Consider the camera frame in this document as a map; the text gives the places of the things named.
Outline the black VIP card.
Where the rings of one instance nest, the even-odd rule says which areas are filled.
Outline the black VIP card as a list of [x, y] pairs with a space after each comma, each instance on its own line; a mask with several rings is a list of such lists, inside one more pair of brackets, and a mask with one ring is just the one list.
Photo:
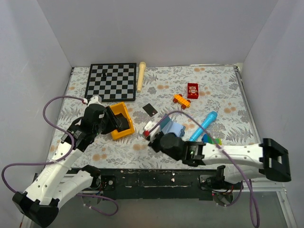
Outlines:
[[150, 117], [153, 117], [158, 113], [157, 110], [151, 104], [146, 104], [142, 108]]

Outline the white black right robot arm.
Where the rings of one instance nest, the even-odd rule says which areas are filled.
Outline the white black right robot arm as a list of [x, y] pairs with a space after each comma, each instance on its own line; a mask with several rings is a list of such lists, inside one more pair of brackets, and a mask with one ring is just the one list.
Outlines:
[[184, 141], [174, 133], [144, 132], [149, 147], [191, 167], [223, 164], [215, 184], [225, 189], [231, 184], [265, 176], [270, 181], [290, 182], [288, 150], [270, 138], [245, 146], [217, 146]]

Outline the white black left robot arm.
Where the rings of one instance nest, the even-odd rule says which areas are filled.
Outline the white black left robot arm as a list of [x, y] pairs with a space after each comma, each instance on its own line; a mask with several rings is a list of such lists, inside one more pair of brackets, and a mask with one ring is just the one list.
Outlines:
[[59, 209], [84, 189], [96, 190], [101, 184], [98, 168], [86, 165], [70, 180], [62, 179], [82, 156], [95, 137], [118, 129], [118, 120], [110, 107], [90, 104], [84, 115], [75, 119], [61, 138], [52, 161], [24, 192], [16, 192], [13, 202], [22, 214], [42, 228], [57, 217]]

